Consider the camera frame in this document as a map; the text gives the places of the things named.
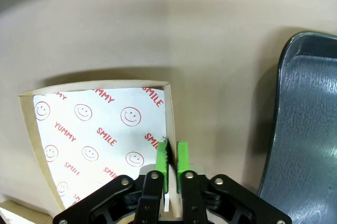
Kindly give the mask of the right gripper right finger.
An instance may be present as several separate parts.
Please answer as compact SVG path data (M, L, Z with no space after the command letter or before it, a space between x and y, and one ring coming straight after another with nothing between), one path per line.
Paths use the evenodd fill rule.
M177 179L184 223L291 223L291 218L224 174L208 179L191 168L186 142L177 144Z

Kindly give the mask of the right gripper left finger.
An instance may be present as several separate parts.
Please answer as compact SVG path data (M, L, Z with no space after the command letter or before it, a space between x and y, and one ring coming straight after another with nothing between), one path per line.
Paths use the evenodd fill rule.
M170 147L161 142L156 162L136 179L119 175L54 217L54 223L159 223L166 205Z

